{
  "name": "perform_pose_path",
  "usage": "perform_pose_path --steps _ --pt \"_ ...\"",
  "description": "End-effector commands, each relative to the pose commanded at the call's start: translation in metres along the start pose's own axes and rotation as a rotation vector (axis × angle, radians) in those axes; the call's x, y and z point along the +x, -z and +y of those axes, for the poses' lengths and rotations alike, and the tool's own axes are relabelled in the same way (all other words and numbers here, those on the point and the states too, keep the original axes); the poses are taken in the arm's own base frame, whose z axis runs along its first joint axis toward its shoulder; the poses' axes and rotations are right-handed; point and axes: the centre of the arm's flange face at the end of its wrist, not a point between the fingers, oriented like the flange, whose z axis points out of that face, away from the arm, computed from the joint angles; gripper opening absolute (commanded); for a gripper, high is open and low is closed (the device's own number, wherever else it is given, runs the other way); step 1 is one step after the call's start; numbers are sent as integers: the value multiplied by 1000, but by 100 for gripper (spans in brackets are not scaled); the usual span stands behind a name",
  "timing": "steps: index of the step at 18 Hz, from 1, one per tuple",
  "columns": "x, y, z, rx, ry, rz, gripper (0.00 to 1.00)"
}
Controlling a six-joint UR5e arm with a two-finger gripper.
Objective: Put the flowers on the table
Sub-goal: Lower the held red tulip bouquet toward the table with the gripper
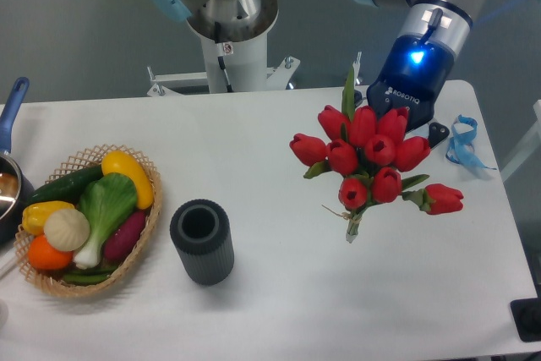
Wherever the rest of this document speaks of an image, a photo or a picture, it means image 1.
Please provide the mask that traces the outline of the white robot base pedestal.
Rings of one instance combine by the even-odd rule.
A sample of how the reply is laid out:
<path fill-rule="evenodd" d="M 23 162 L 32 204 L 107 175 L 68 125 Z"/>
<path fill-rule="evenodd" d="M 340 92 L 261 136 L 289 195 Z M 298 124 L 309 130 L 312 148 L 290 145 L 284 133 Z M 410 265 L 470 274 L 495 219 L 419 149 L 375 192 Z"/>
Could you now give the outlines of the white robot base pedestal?
<path fill-rule="evenodd" d="M 268 65 L 268 34 L 278 17 L 277 0 L 210 0 L 188 20 L 199 37 L 203 72 L 153 74 L 148 96 L 175 96 L 188 88 L 211 94 L 291 90 L 301 61 L 290 55 Z"/>

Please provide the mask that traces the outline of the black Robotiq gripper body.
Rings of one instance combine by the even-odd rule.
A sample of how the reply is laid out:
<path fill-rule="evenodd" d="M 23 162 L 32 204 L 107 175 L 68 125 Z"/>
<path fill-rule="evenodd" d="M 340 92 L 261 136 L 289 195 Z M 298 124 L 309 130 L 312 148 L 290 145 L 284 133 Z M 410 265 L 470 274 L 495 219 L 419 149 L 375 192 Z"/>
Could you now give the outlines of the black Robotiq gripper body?
<path fill-rule="evenodd" d="M 409 110 L 407 128 L 417 129 L 434 117 L 434 105 L 455 62 L 453 54 L 415 36 L 400 36 L 376 81 L 367 90 L 378 118 L 391 109 Z"/>

